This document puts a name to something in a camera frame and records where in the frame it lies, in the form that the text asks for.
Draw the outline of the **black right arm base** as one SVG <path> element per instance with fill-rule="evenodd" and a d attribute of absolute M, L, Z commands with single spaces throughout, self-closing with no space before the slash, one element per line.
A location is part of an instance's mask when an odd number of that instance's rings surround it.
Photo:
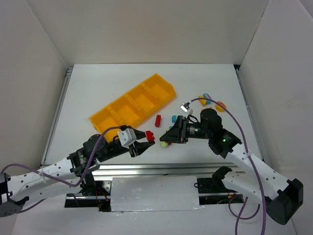
<path fill-rule="evenodd" d="M 198 190 L 200 205 L 217 205 L 243 203 L 243 196 L 234 190 L 227 189 L 222 179 L 233 170 L 229 167 L 220 167 L 211 177 L 198 178 L 194 187 Z"/>

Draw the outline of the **red rectangular lego brick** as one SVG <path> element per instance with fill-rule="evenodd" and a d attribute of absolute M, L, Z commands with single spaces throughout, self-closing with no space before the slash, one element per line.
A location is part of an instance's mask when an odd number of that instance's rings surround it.
<path fill-rule="evenodd" d="M 152 131 L 146 131 L 145 132 L 145 136 L 148 142 L 154 142 L 155 141 L 155 137 Z"/>

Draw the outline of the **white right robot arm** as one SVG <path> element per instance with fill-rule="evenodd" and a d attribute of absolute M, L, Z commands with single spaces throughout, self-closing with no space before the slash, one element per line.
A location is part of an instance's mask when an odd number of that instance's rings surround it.
<path fill-rule="evenodd" d="M 211 151 L 235 164 L 246 176 L 240 176 L 226 166 L 220 167 L 213 179 L 219 188 L 240 192 L 265 205 L 267 215 L 286 225 L 303 204 L 303 184 L 290 180 L 269 167 L 245 149 L 241 140 L 223 128 L 222 119 L 213 109 L 203 109 L 200 121 L 178 116 L 177 121 L 159 139 L 170 143 L 187 143 L 190 138 L 208 140 Z"/>

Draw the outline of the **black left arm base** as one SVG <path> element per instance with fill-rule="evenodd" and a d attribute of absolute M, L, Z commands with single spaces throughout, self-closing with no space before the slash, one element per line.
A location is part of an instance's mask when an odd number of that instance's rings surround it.
<path fill-rule="evenodd" d="M 78 193 L 68 193 L 65 208 L 94 208 L 100 212 L 111 211 L 112 180 L 97 180 L 87 174 Z"/>

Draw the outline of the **light green lego brick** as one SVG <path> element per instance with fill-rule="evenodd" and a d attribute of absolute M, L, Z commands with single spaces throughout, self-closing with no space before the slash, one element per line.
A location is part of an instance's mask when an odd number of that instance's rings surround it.
<path fill-rule="evenodd" d="M 161 142 L 160 142 L 160 146 L 161 146 L 162 148 L 166 148 L 166 147 L 169 146 L 169 143 L 166 142 L 166 141 L 161 141 Z"/>

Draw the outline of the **cyan lego brick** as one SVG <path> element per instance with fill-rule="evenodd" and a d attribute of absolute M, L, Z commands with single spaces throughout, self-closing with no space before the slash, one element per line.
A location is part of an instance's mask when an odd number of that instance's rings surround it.
<path fill-rule="evenodd" d="M 172 116 L 172 123 L 175 123 L 177 121 L 177 116 L 176 115 L 173 115 Z"/>

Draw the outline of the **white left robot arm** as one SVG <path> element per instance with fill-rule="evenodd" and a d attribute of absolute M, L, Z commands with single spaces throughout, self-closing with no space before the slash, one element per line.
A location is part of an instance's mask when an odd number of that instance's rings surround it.
<path fill-rule="evenodd" d="M 40 169 L 9 164 L 0 173 L 0 215 L 26 212 L 25 206 L 31 209 L 60 194 L 89 196 L 103 192 L 92 174 L 100 168 L 100 163 L 125 153 L 137 157 L 154 144 L 151 131 L 122 125 L 92 135 L 82 148 Z"/>

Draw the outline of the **long red lego brick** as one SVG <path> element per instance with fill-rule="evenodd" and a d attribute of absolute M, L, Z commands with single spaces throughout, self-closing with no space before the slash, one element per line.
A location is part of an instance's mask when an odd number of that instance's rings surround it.
<path fill-rule="evenodd" d="M 161 124 L 161 115 L 157 115 L 155 119 L 155 127 L 159 128 Z"/>

